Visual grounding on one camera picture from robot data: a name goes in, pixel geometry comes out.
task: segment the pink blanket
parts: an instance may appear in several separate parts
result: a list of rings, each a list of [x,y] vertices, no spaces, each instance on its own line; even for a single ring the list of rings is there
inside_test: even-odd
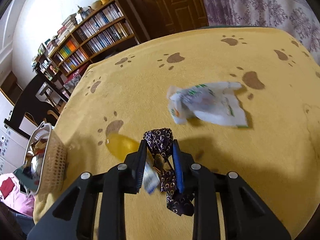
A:
[[[27,197],[25,194],[20,193],[19,181],[13,173],[0,175],[0,185],[2,185],[2,182],[8,178],[11,178],[14,183],[14,187],[6,199],[4,199],[0,191],[1,202],[21,214],[33,217],[33,208],[35,206],[33,196]]]

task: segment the bookshelf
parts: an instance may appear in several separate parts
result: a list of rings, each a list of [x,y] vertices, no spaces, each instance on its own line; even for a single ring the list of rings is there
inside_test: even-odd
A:
[[[86,63],[141,43],[142,28],[126,0],[110,0],[93,11],[49,55],[68,77]]]

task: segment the white plastic bag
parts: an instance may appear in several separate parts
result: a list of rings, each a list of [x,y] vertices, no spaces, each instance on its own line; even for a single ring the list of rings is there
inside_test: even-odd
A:
[[[207,83],[188,89],[171,86],[167,93],[168,109],[177,124],[196,116],[218,125],[247,127],[245,113],[233,93],[239,88],[239,82]]]

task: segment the wooden door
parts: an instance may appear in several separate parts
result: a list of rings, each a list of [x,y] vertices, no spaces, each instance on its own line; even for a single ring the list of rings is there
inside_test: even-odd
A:
[[[208,26],[203,0],[132,0],[152,39]]]

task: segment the red cushion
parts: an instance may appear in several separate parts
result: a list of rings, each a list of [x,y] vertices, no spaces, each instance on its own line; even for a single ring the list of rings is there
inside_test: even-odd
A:
[[[2,182],[2,185],[0,187],[0,191],[1,191],[4,199],[10,194],[10,192],[13,190],[13,188],[14,188],[14,183],[12,182],[12,180],[10,178],[8,178]]]

